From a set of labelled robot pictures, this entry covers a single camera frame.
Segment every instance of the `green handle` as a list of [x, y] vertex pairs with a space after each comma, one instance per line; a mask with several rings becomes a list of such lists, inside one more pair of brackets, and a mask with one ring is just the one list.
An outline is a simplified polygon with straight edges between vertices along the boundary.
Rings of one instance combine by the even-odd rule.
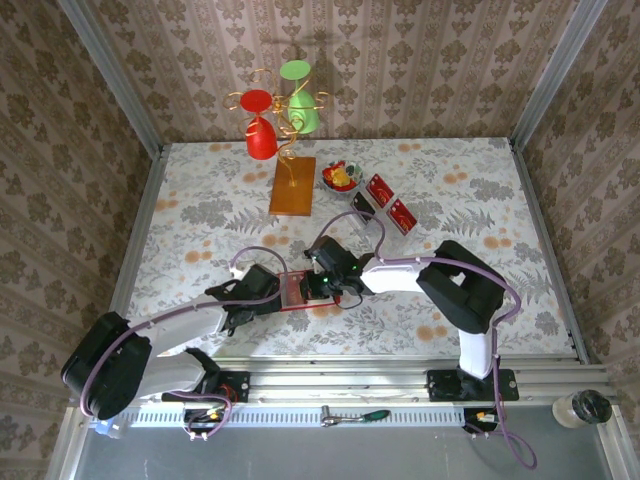
[[375, 412], [367, 413], [362, 416], [363, 422], [375, 422], [377, 420], [384, 420], [391, 415], [391, 410], [376, 410]]

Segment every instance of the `damask wallpaper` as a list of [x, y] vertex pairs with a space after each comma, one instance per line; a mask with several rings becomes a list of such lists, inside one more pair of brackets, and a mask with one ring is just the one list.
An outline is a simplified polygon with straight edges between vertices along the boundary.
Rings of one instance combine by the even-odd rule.
[[509, 136], [577, 5], [83, 1], [165, 143], [240, 139], [241, 114], [222, 108], [224, 96], [255, 86], [254, 69], [293, 59], [335, 95], [317, 138]]
[[525, 158], [640, 452], [640, 2], [608, 2]]
[[56, 3], [0, 0], [0, 479], [44, 478], [148, 168]]

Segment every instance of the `floral tablecloth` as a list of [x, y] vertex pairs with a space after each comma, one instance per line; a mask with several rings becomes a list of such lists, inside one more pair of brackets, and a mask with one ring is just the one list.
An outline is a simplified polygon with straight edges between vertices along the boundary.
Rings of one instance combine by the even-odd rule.
[[[352, 195], [326, 189], [321, 170], [351, 160], [365, 179], [380, 174], [418, 218], [404, 252], [432, 253], [454, 239], [500, 272], [523, 297], [521, 313], [500, 327], [507, 354], [572, 354], [558, 300], [504, 138], [320, 140], [296, 144], [315, 156], [311, 217], [268, 214], [276, 160], [255, 161], [244, 143], [174, 144], [135, 283], [129, 315], [175, 306], [230, 278], [239, 249], [264, 245], [291, 270], [309, 268], [302, 251]], [[370, 248], [347, 221], [330, 234], [359, 256]], [[273, 271], [267, 254], [248, 255]], [[510, 301], [503, 308], [508, 308]], [[337, 307], [259, 317], [235, 335], [190, 342], [224, 356], [285, 354], [458, 354], [457, 330], [425, 295], [389, 293], [349, 311]]]

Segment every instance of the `purple cable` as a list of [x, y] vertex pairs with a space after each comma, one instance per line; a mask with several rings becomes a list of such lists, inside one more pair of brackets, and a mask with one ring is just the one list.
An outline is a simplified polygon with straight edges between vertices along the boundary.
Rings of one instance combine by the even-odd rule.
[[[378, 225], [380, 225], [381, 228], [381, 235], [380, 235], [380, 240], [378, 241], [378, 243], [376, 244], [375, 248], [374, 248], [374, 255], [376, 257], [376, 259], [378, 259], [381, 263], [385, 264], [385, 265], [403, 265], [406, 264], [407, 261], [412, 260], [412, 258], [397, 258], [397, 259], [384, 259], [381, 257], [380, 255], [380, 247], [382, 246], [382, 243], [384, 242], [385, 239], [385, 227], [384, 224], [378, 219], [376, 218], [374, 215], [371, 215], [370, 213], [366, 213], [366, 212], [344, 212], [341, 213], [340, 215], [337, 215], [335, 217], [333, 217], [331, 220], [329, 220], [329, 222], [325, 225], [325, 227], [322, 229], [322, 231], [320, 232], [320, 234], [316, 237], [316, 240], [318, 238], [320, 238], [326, 231], [327, 229], [338, 219], [342, 218], [342, 217], [346, 217], [348, 215], [359, 215], [359, 216], [365, 216], [370, 218], [371, 220], [375, 220], [376, 223], [378, 223]], [[482, 268], [476, 267], [475, 265], [471, 265], [469, 263], [466, 262], [461, 262], [459, 260], [451, 260], [448, 258], [439, 258], [439, 257], [414, 257], [413, 260], [417, 263], [440, 263], [440, 264], [444, 264], [444, 265], [452, 265], [455, 267], [459, 267], [465, 270], [469, 270], [471, 272], [477, 273], [478, 275], [482, 275], [485, 278], [488, 278], [489, 280], [491, 280], [492, 282], [494, 282], [495, 284], [497, 284], [498, 286], [500, 286], [501, 288], [504, 288], [509, 295], [511, 295], [511, 298], [513, 298], [515, 305], [513, 306], [513, 308], [511, 310], [509, 310], [507, 313], [501, 315], [500, 317], [496, 318], [496, 320], [492, 323], [491, 325], [491, 352], [492, 352], [492, 356], [493, 356], [493, 362], [492, 362], [492, 370], [493, 370], [493, 394], [494, 394], [494, 405], [495, 405], [495, 409], [498, 413], [498, 420], [500, 422], [500, 428], [501, 428], [501, 432], [492, 432], [492, 433], [502, 433], [505, 441], [507, 442], [507, 446], [509, 447], [509, 450], [511, 450], [511, 453], [513, 454], [513, 456], [516, 458], [516, 460], [518, 460], [518, 462], [525, 468], [529, 469], [529, 470], [535, 470], [536, 467], [538, 466], [538, 458], [536, 457], [535, 452], [533, 451], [533, 448], [531, 447], [531, 445], [529, 445], [522, 437], [511, 433], [507, 430], [507, 423], [505, 420], [505, 413], [504, 413], [504, 409], [502, 407], [502, 403], [499, 401], [500, 398], [500, 386], [498, 383], [498, 360], [500, 358], [500, 356], [498, 355], [498, 330], [497, 330], [497, 326], [500, 322], [502, 322], [503, 320], [507, 320], [513, 316], [515, 316], [519, 311], [520, 308], [522, 306], [522, 299], [520, 298], [520, 296], [518, 295], [518, 292], [516, 292], [513, 287], [511, 287], [508, 283], [506, 283], [503, 279], [501, 279], [500, 277], [494, 275], [491, 272], [488, 272], [487, 270], [483, 270]], [[531, 452], [531, 456], [533, 458], [531, 463], [526, 463], [524, 461], [524, 459], [522, 458], [522, 456], [515, 450], [514, 446], [513, 446], [513, 440], [519, 441], [522, 445], [524, 445], [529, 452]]]
[[[222, 420], [220, 420], [220, 423], [218, 423], [215, 427], [213, 427], [213, 429], [210, 432], [207, 433], [207, 435], [209, 437], [212, 437], [213, 435], [218, 433], [218, 430], [220, 430], [222, 427], [224, 427], [224, 425], [231, 418], [231, 412], [233, 411], [233, 406], [231, 405], [231, 401], [225, 396], [215, 395], [213, 393], [187, 393], [187, 392], [180, 392], [180, 391], [169, 392], [169, 393], [171, 395], [175, 395], [176, 397], [184, 398], [184, 399], [187, 399], [187, 400], [190, 400], [190, 399], [202, 400], [204, 398], [209, 398], [211, 400], [220, 400], [220, 401], [225, 403], [226, 408], [224, 409], [224, 415], [222, 416]], [[187, 427], [188, 433], [191, 433], [189, 430], [191, 430], [191, 425], [192, 424], [193, 424], [192, 421], [189, 422], [189, 425]]]
[[[277, 252], [274, 252], [273, 250], [270, 250], [268, 248], [265, 247], [247, 247], [247, 248], [243, 248], [242, 250], [240, 250], [238, 253], [236, 253], [236, 255], [231, 259], [231, 268], [234, 268], [236, 266], [236, 262], [238, 261], [238, 258], [240, 257], [240, 255], [248, 252], [249, 250], [261, 250], [267, 253], [272, 254], [274, 257], [276, 257], [280, 263], [282, 264], [282, 271], [284, 272], [284, 276], [286, 278], [287, 276], [287, 264], [284, 261], [284, 258], [282, 258]], [[98, 361], [96, 362], [96, 364], [94, 365], [93, 369], [91, 369], [91, 372], [89, 373], [89, 375], [87, 376], [87, 380], [84, 383], [84, 387], [82, 388], [82, 393], [80, 394], [80, 410], [82, 411], [82, 413], [84, 413], [86, 416], [91, 417], [93, 416], [93, 412], [91, 412], [91, 408], [89, 407], [88, 404], [88, 400], [89, 400], [89, 390], [91, 389], [91, 386], [93, 385], [93, 382], [96, 379], [96, 376], [98, 375], [98, 372], [100, 371], [100, 369], [102, 368], [102, 366], [104, 365], [104, 363], [107, 361], [107, 359], [109, 358], [109, 356], [127, 339], [129, 338], [131, 335], [133, 335], [136, 332], [139, 332], [140, 330], [143, 330], [153, 324], [159, 323], [159, 322], [164, 322], [165, 320], [169, 320], [170, 318], [173, 318], [177, 315], [180, 315], [182, 313], [185, 312], [190, 312], [192, 310], [194, 310], [195, 308], [211, 308], [211, 307], [222, 307], [225, 305], [260, 305], [262, 303], [267, 303], [270, 302], [271, 300], [273, 300], [274, 298], [278, 297], [282, 291], [285, 291], [286, 294], [286, 283], [287, 282], [281, 282], [280, 283], [280, 288], [278, 289], [277, 292], [275, 292], [272, 295], [269, 295], [268, 297], [265, 298], [260, 298], [258, 300], [227, 300], [227, 301], [215, 301], [215, 302], [203, 302], [200, 303], [198, 305], [190, 305], [188, 307], [184, 307], [184, 308], [180, 308], [178, 310], [174, 310], [173, 312], [167, 312], [164, 313], [158, 317], [153, 318], [152, 320], [147, 320], [145, 322], [142, 322], [134, 327], [131, 327], [129, 330], [127, 330], [126, 332], [124, 332], [122, 335], [120, 335], [118, 338], [115, 339], [115, 341], [109, 345], [109, 347], [104, 351], [104, 353], [102, 354], [102, 356], [98, 359]]]

